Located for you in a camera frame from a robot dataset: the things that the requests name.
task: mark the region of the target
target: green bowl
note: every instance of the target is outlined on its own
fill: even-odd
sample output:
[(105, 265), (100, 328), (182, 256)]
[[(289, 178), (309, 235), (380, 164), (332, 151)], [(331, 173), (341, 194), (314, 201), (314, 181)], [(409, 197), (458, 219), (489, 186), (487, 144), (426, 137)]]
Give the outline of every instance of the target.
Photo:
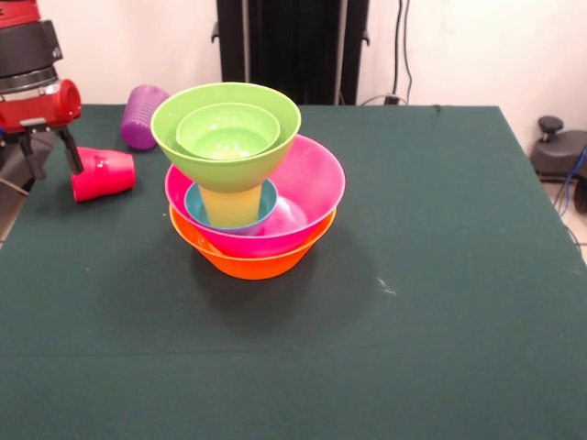
[[(194, 110), (222, 103), (256, 105), (274, 115), (281, 129), (274, 146), (256, 156), (235, 160), (202, 159), (182, 152), (176, 140), (182, 119)], [(267, 179), (285, 159), (301, 124), (299, 108), (283, 93), (257, 84), (221, 82), (194, 87), (168, 98), (155, 111), (150, 128), (165, 155), (183, 174), (208, 190), (236, 193)]]
[(261, 154), (279, 137), (279, 121), (248, 104), (214, 104), (190, 113), (177, 127), (183, 149), (203, 159), (237, 160)]

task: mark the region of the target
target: red robot arm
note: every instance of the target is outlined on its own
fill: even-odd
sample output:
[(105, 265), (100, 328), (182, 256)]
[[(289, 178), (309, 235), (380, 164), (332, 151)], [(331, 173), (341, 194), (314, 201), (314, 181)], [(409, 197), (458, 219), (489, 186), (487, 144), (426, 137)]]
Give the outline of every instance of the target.
[(67, 127), (81, 115), (82, 102), (75, 84), (61, 80), (53, 67), (61, 58), (53, 25), (40, 20), (36, 0), (0, 0), (0, 168), (2, 147), (15, 143), (32, 176), (43, 179), (31, 136), (54, 131), (65, 143), (72, 172), (83, 171)]

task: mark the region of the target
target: pink cup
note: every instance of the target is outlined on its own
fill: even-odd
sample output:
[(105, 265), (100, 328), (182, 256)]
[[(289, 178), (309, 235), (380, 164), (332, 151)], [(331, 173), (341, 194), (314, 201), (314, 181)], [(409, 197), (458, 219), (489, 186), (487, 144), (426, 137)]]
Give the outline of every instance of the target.
[(73, 199), (76, 202), (121, 193), (135, 186), (135, 163), (130, 154), (84, 147), (78, 147), (78, 151), (83, 172), (72, 174)]
[(264, 258), (301, 245), (337, 207), (345, 190), (345, 175), (337, 158), (301, 135), (269, 178), (277, 187), (278, 204), (256, 236), (235, 236), (194, 222), (184, 204), (193, 182), (172, 165), (165, 178), (165, 192), (173, 208), (220, 252), (231, 257)]

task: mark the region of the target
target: purple cup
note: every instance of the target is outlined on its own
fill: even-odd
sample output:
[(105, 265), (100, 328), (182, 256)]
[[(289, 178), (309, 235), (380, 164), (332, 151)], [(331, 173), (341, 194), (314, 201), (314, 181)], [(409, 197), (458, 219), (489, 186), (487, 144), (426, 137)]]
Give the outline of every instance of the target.
[(133, 149), (152, 149), (157, 143), (150, 133), (150, 119), (169, 94), (154, 85), (135, 87), (122, 115), (120, 135)]

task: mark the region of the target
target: bowl rim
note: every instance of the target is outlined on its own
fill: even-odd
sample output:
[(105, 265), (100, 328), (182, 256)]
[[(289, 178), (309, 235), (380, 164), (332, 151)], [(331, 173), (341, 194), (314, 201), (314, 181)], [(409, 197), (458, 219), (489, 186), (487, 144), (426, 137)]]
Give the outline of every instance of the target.
[[(194, 248), (196, 248), (199, 252), (202, 252), (203, 254), (206, 254), (206, 255), (209, 255), (209, 256), (212, 256), (212, 257), (215, 257), (218, 259), (227, 259), (227, 260), (231, 260), (231, 261), (269, 261), (272, 259), (282, 259), (285, 257), (290, 257), (291, 255), (303, 252), (304, 250), (313, 246), (320, 238), (322, 238), (324, 236), (324, 234), (326, 232), (328, 232), (328, 229), (330, 229), (330, 227), (334, 223), (334, 219), (337, 216), (337, 208), (335, 207), (332, 211), (330, 211), (328, 213), (327, 217), (325, 217), (323, 219), (323, 221), (327, 220), (327, 222), (325, 222), (324, 229), (322, 229), (318, 234), (316, 234), (316, 236), (314, 238), (312, 238), (310, 240), (308, 240), (308, 239), (305, 240), (304, 243), (302, 243), (300, 246), (296, 247), (294, 250), (290, 250), (289, 252), (284, 252), (282, 254), (277, 254), (277, 255), (271, 255), (270, 257), (257, 257), (257, 258), (231, 257), (227, 254), (223, 254), (219, 250), (217, 250), (216, 252), (213, 252), (211, 250), (204, 249), (203, 247), (200, 247), (200, 246), (192, 243), (192, 241), (188, 240), (185, 237), (185, 235), (181, 232), (180, 228), (177, 226), (177, 223), (175, 222), (175, 219), (174, 219), (175, 215), (178, 215), (181, 218), (183, 218), (183, 215), (181, 215), (170, 204), (169, 205), (169, 217), (172, 221), (173, 229), (175, 230), (175, 232), (177, 232), (177, 234), (182, 238), (183, 241), (188, 243), (190, 246), (193, 246)], [(210, 240), (208, 240), (205, 236), (202, 236), (202, 237), (204, 238), (204, 240), (206, 240), (208, 243), (210, 243)]]
[[(332, 158), (334, 159), (334, 161), (337, 163), (337, 171), (340, 173), (340, 176), (342, 178), (342, 187), (340, 188), (340, 194), (337, 197), (336, 202), (334, 203), (333, 209), (336, 209), (338, 207), (338, 205), (340, 204), (340, 201), (342, 200), (342, 197), (344, 196), (345, 190), (347, 188), (347, 178), (345, 176), (345, 171), (342, 168), (342, 165), (340, 164), (340, 162), (338, 161), (337, 157), (328, 149), (326, 148), (324, 145), (322, 145), (320, 142), (317, 142), (313, 139), (311, 139), (310, 137), (304, 136), (304, 135), (296, 135), (297, 138), (303, 139), (305, 141), (309, 141), (313, 144), (316, 144), (317, 146), (319, 146), (320, 148), (322, 148), (323, 150), (325, 150), (330, 156), (332, 156)], [(169, 169), (167, 169), (167, 173), (165, 174), (165, 194), (167, 196), (167, 200), (170, 204), (172, 204), (172, 198), (170, 196), (170, 192), (169, 192), (169, 179), (170, 179), (170, 174), (172, 173), (173, 169), (176, 169), (179, 173), (182, 174), (183, 177), (185, 177), (187, 180), (189, 180), (190, 182), (193, 182), (189, 177), (185, 176), (185, 174), (183, 174), (183, 172), (177, 168), (175, 165), (171, 164)], [(288, 231), (288, 232), (283, 232), (280, 234), (273, 234), (270, 236), (239, 236), (236, 234), (229, 234), (226, 232), (221, 232), (215, 229), (211, 229), (207, 226), (204, 225), (195, 225), (192, 220), (190, 218), (187, 218), (185, 215), (183, 215), (182, 213), (180, 213), (179, 211), (177, 212), (181, 217), (183, 217), (185, 220), (187, 220), (189, 223), (191, 223), (192, 225), (194, 225), (195, 227), (204, 229), (205, 232), (210, 233), (210, 234), (217, 234), (220, 235), (222, 237), (230, 237), (230, 238), (237, 238), (237, 239), (257, 239), (257, 240), (269, 240), (269, 239), (274, 239), (274, 238), (281, 238), (281, 237), (287, 237), (289, 235), (293, 235), (296, 234), (298, 232), (302, 232), (312, 226), (317, 225), (318, 223), (320, 223), (322, 220), (324, 220), (330, 213), (332, 212), (332, 209), (330, 211), (328, 211), (327, 213), (323, 214), (322, 216), (318, 217), (314, 222), (312, 223), (308, 223), (307, 225), (304, 225), (302, 227), (299, 227), (293, 231)]]
[[(267, 92), (271, 93), (271, 94), (276, 94), (280, 97), (282, 97), (285, 101), (287, 101), (289, 104), (291, 104), (292, 109), (294, 110), (294, 112), (296, 113), (297, 116), (297, 120), (296, 120), (296, 124), (295, 124), (295, 129), (293, 130), (293, 133), (284, 140), (284, 142), (282, 142), (281, 144), (275, 146), (274, 148), (268, 148), (265, 151), (262, 151), (259, 154), (256, 154), (254, 156), (247, 156), (246, 158), (239, 158), (239, 159), (233, 159), (233, 160), (216, 160), (216, 159), (204, 159), (204, 158), (199, 158), (199, 157), (195, 157), (195, 156), (188, 156), (186, 154), (183, 154), (180, 151), (177, 151), (173, 148), (169, 148), (167, 147), (167, 145), (165, 145), (165, 143), (161, 142), (161, 138), (157, 135), (157, 132), (155, 130), (155, 120), (158, 118), (160, 113), (163, 113), (163, 108), (164, 106), (169, 103), (172, 99), (175, 99), (179, 96), (182, 96), (184, 94), (189, 94), (195, 90), (202, 90), (202, 89), (208, 89), (208, 88), (215, 88), (215, 87), (220, 87), (223, 85), (240, 85), (240, 86), (245, 86), (245, 87), (253, 87), (253, 88), (259, 88), (259, 89), (263, 89), (266, 90)], [(157, 141), (157, 145), (160, 146), (160, 148), (164, 149), (165, 151), (170, 152), (173, 156), (177, 156), (180, 157), (182, 159), (186, 159), (186, 160), (190, 160), (193, 162), (197, 162), (197, 163), (208, 163), (208, 164), (214, 164), (214, 165), (233, 165), (235, 163), (243, 163), (243, 162), (247, 162), (248, 160), (257, 160), (259, 158), (263, 158), (265, 156), (268, 156), (270, 154), (275, 153), (276, 151), (283, 149), (284, 147), (286, 147), (297, 135), (298, 131), (300, 131), (300, 127), (302, 126), (302, 113), (300, 112), (300, 107), (297, 106), (297, 104), (292, 101), (286, 94), (278, 92), (275, 89), (272, 89), (271, 87), (266, 87), (264, 85), (260, 85), (260, 84), (255, 84), (253, 82), (212, 82), (209, 84), (205, 84), (205, 85), (197, 85), (195, 87), (191, 87), (189, 89), (183, 90), (181, 92), (178, 92), (176, 94), (173, 94), (172, 96), (170, 96), (169, 98), (167, 98), (165, 101), (163, 101), (156, 109), (155, 112), (153, 113), (153, 116), (150, 119), (150, 132), (153, 135), (153, 137), (155, 138), (155, 140)], [(282, 124), (279, 124), (279, 128), (280, 128), (280, 134), (282, 132)]]
[[(183, 124), (185, 124), (185, 121), (187, 120), (188, 117), (194, 117), (194, 115), (200, 113), (200, 112), (204, 112), (204, 111), (210, 111), (210, 109), (212, 108), (214, 110), (215, 107), (227, 107), (227, 106), (236, 106), (236, 107), (248, 107), (250, 109), (252, 109), (253, 112), (258, 112), (261, 114), (264, 114), (265, 116), (267, 116), (270, 120), (271, 120), (271, 131), (272, 133), (270, 133), (270, 141), (267, 143), (267, 145), (263, 148), (260, 149), (260, 151), (258, 153), (255, 153), (251, 156), (258, 156), (261, 153), (263, 153), (264, 151), (266, 151), (267, 149), (270, 149), (272, 147), (276, 147), (276, 143), (277, 140), (279, 139), (279, 135), (282, 133), (282, 126), (279, 123), (279, 120), (277, 119), (277, 117), (275, 117), (275, 115), (270, 112), (269, 110), (265, 110), (263, 107), (259, 107), (258, 105), (253, 105), (253, 104), (243, 104), (243, 103), (219, 103), (219, 104), (210, 104), (210, 105), (205, 105), (204, 107), (200, 107), (196, 110), (193, 110), (193, 112), (188, 113), (181, 121), (180, 123), (177, 125), (177, 129), (175, 130), (175, 142), (177, 142), (183, 149), (185, 149), (186, 151), (189, 151), (187, 147), (185, 147), (182, 142), (180, 142), (180, 130)], [(194, 157), (197, 157), (198, 159), (212, 159), (212, 158), (207, 158), (206, 156), (201, 156), (199, 154), (195, 154), (192, 153), (192, 155)], [(234, 160), (234, 159), (212, 159), (212, 160)]]
[(197, 188), (197, 191), (200, 192), (200, 189), (198, 188), (198, 184), (196, 182), (192, 183), (190, 185), (190, 187), (187, 189), (187, 191), (185, 192), (185, 196), (183, 197), (183, 204), (185, 205), (185, 211), (187, 211), (187, 213), (192, 217), (191, 219), (187, 219), (185, 218), (184, 215), (182, 215), (182, 213), (180, 213), (179, 211), (177, 211), (177, 214), (182, 215), (182, 217), (185, 220), (190, 221), (190, 223), (196, 222), (198, 225), (206, 227), (207, 229), (213, 229), (215, 231), (218, 232), (224, 232), (227, 234), (232, 234), (235, 235), (234, 232), (230, 232), (230, 231), (234, 231), (234, 230), (241, 230), (241, 229), (248, 229), (251, 227), (255, 227), (258, 226), (260, 223), (264, 223), (271, 214), (273, 214), (273, 211), (275, 211), (275, 208), (277, 207), (277, 201), (279, 200), (279, 192), (277, 191), (277, 187), (275, 186), (275, 183), (273, 183), (271, 181), (271, 179), (265, 179), (263, 181), (263, 183), (261, 184), (261, 200), (262, 200), (262, 191), (263, 191), (263, 186), (265, 183), (268, 183), (269, 186), (272, 188), (272, 192), (275, 194), (275, 203), (273, 204), (273, 206), (271, 207), (271, 209), (269, 211), (267, 211), (267, 213), (262, 217), (257, 219), (256, 222), (254, 223), (249, 223), (248, 225), (243, 225), (243, 226), (238, 226), (238, 227), (215, 227), (215, 226), (211, 226), (211, 225), (206, 225), (202, 222), (200, 222), (198, 219), (196, 219), (192, 213), (190, 213), (190, 211), (187, 209), (187, 196), (190, 193), (190, 191), (195, 187)]

